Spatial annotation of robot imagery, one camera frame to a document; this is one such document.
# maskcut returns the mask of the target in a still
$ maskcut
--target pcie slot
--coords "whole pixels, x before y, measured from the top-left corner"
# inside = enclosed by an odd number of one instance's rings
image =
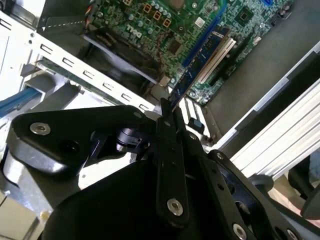
[[[198,83],[204,84],[208,80],[209,76],[213,73],[213,71],[216,69],[219,63],[224,59],[224,57],[228,54],[228,52],[233,48],[236,42],[237,41],[235,41],[233,38],[229,38],[227,41],[225,41],[221,49],[215,54],[212,60],[199,74]]]

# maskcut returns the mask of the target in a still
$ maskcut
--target screw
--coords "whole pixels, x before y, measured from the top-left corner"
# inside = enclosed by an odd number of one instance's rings
[[[192,138],[193,140],[197,139],[197,137],[193,133],[190,133],[190,138]]]
[[[166,205],[169,211],[175,216],[181,216],[184,213],[184,208],[182,207],[181,203],[175,198],[169,199],[166,202]]]
[[[11,194],[11,191],[10,191],[10,190],[4,191],[3,194],[4,194],[5,196],[8,196],[8,195]]]
[[[221,159],[221,160],[224,159],[224,156],[220,152],[218,152],[216,156],[218,157],[218,159]]]
[[[235,233],[235,235],[240,239],[240,240],[246,240],[247,239],[247,234],[245,230],[239,225],[239,224],[233,224],[232,229]]]
[[[50,212],[48,212],[48,211],[40,212],[40,220],[43,223],[46,223],[48,221],[49,217],[50,217]]]
[[[101,12],[101,11],[98,11],[98,12],[96,13],[96,15],[98,16],[98,18],[103,18],[103,17],[104,17],[103,12]]]
[[[134,112],[134,115],[135,115],[136,117],[140,118],[140,119],[142,118],[141,114],[138,113],[138,112]]]
[[[51,133],[51,128],[46,123],[35,122],[31,124],[30,131],[33,132],[34,134],[45,136]]]
[[[288,234],[290,235],[290,237],[293,239],[293,240],[298,240],[297,236],[294,234],[293,231],[291,231],[290,229],[287,230]]]

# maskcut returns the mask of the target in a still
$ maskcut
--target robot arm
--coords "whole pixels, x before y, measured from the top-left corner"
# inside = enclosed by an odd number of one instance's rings
[[[301,240],[222,152],[204,152],[170,104],[161,99],[152,119],[112,106],[13,120],[3,172],[48,218],[42,239]],[[125,153],[131,164],[79,190],[85,165]]]

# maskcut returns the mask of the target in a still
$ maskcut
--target black chair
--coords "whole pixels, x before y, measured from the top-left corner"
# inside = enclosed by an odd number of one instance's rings
[[[314,188],[309,181],[310,156],[289,170],[288,181],[305,200],[301,216],[309,220],[320,220],[320,185]]]
[[[254,175],[249,177],[249,180],[274,205],[286,220],[292,224],[304,240],[320,240],[319,228],[269,196],[268,192],[274,186],[272,177],[266,175]]]

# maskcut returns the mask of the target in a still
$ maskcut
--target wire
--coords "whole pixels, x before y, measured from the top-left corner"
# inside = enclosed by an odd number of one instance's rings
[[[7,196],[5,196],[4,199],[2,200],[2,202],[0,203],[0,208],[5,203],[6,199],[7,199]]]

